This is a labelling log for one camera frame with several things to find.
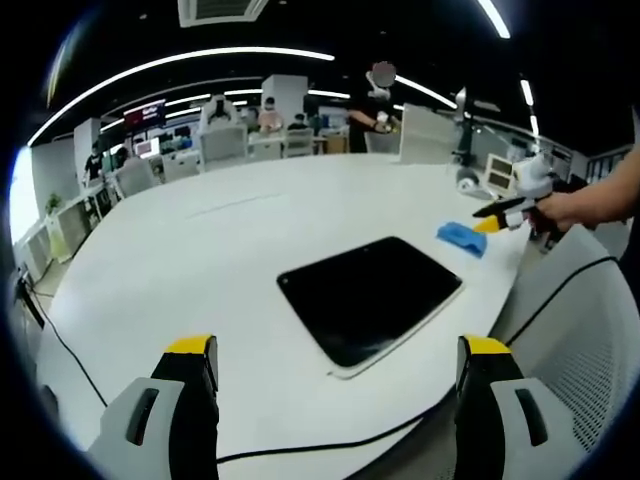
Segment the air conditioning vent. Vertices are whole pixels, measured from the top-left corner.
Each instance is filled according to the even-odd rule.
[[[268,0],[178,0],[183,28],[226,22],[254,22]]]

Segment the mesh chair back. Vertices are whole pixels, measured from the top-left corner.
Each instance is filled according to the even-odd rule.
[[[364,142],[368,153],[400,153],[399,133],[365,132]]]
[[[313,155],[313,130],[288,130],[285,134],[284,157]]]
[[[247,126],[229,125],[214,128],[200,136],[204,165],[221,160],[247,157]]]
[[[115,173],[118,190],[124,198],[148,190],[156,185],[149,162],[142,158],[131,158]]]

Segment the ceiling light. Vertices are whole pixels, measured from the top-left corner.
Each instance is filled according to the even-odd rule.
[[[527,105],[533,107],[533,93],[531,93],[531,85],[526,80],[520,80],[520,86],[522,87],[522,93],[524,94],[524,101]]]
[[[155,102],[145,103],[144,105],[140,105],[139,107],[131,108],[122,113],[123,116],[130,114],[131,112],[137,112],[138,110],[142,110],[143,108],[152,107],[154,105],[158,105],[160,103],[164,103],[164,98],[162,100],[156,100]]]
[[[422,85],[418,85],[416,82],[412,82],[411,80],[407,80],[406,78],[401,77],[400,75],[396,76],[396,80],[398,82],[402,83],[403,85],[406,85],[407,87],[415,88],[419,92],[426,93],[430,97],[433,97],[436,100],[441,101],[447,107],[450,107],[450,108],[453,108],[453,109],[458,108],[458,106],[455,103],[453,103],[451,100],[449,100],[448,98],[443,97],[442,95],[440,95],[439,93],[434,92],[433,90],[429,90],[427,87],[423,87]]]
[[[173,117],[179,117],[181,115],[189,115],[190,113],[196,113],[196,112],[199,112],[200,110],[201,110],[200,107],[188,108],[187,110],[180,110],[179,112],[168,113],[167,115],[164,116],[164,118],[173,118]]]
[[[538,119],[535,115],[531,115],[531,117],[529,117],[529,120],[531,121],[531,131],[533,132],[533,136],[539,136],[540,130],[538,129]]]
[[[170,102],[165,103],[166,107],[170,107],[172,105],[178,105],[179,103],[187,103],[192,102],[194,100],[205,100],[211,96],[210,93],[205,93],[203,95],[196,95],[194,97],[181,98],[180,100],[172,100]]]
[[[307,57],[307,58],[315,58],[318,60],[326,60],[333,61],[335,57],[333,55],[326,55],[324,53],[316,53],[309,52],[306,50],[297,50],[294,48],[278,48],[278,47],[225,47],[225,48],[211,48],[208,50],[197,50],[195,52],[181,53],[179,55],[172,55],[170,57],[160,58],[158,60],[154,60],[152,62],[147,62],[142,65],[138,65],[137,67],[130,68],[129,70],[125,70],[124,72],[118,73],[111,78],[108,78],[99,84],[91,87],[84,93],[81,93],[76,98],[67,103],[64,107],[54,113],[49,120],[47,120],[37,131],[33,134],[33,136],[27,142],[28,146],[32,146],[33,142],[35,142],[42,133],[53,125],[62,115],[67,113],[73,107],[75,107],[78,103],[83,101],[84,99],[90,97],[94,93],[102,90],[103,88],[111,85],[112,83],[117,82],[118,80],[122,80],[123,78],[128,77],[129,75],[133,75],[135,73],[142,72],[144,70],[148,70],[150,68],[158,67],[160,65],[165,65],[168,63],[178,62],[180,60],[188,60],[191,58],[200,58],[207,57],[211,55],[225,55],[225,54],[233,54],[233,53],[273,53],[280,55],[294,55],[298,57]]]
[[[500,35],[500,38],[511,38],[511,34],[509,33],[507,26],[502,20],[498,9],[496,9],[495,5],[491,3],[491,0],[478,0],[478,3],[483,8],[484,13],[487,14],[487,17],[489,17],[489,20],[491,20],[491,23],[493,23],[493,26],[498,32],[498,35]]]
[[[120,120],[116,120],[115,122],[111,122],[109,125],[105,125],[100,129],[100,133],[106,132],[110,128],[115,127],[116,125],[120,125],[121,123],[124,123],[124,118],[121,118]]]
[[[351,98],[351,96],[346,93],[326,92],[324,90],[309,90],[308,93],[309,95],[320,95],[321,97]]]
[[[254,93],[262,93],[261,88],[249,88],[247,90],[229,90],[228,92],[224,92],[225,96],[229,95],[251,95]]]

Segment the window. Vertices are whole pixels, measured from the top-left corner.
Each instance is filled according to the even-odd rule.
[[[33,187],[31,149],[24,147],[18,152],[9,191],[9,222],[11,241],[16,243],[40,219],[36,192]]]

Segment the wall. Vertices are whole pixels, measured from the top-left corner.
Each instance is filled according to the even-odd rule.
[[[58,194],[63,200],[71,200],[80,194],[72,139],[33,147],[31,167],[36,204],[41,218],[45,216],[44,207],[52,193]]]

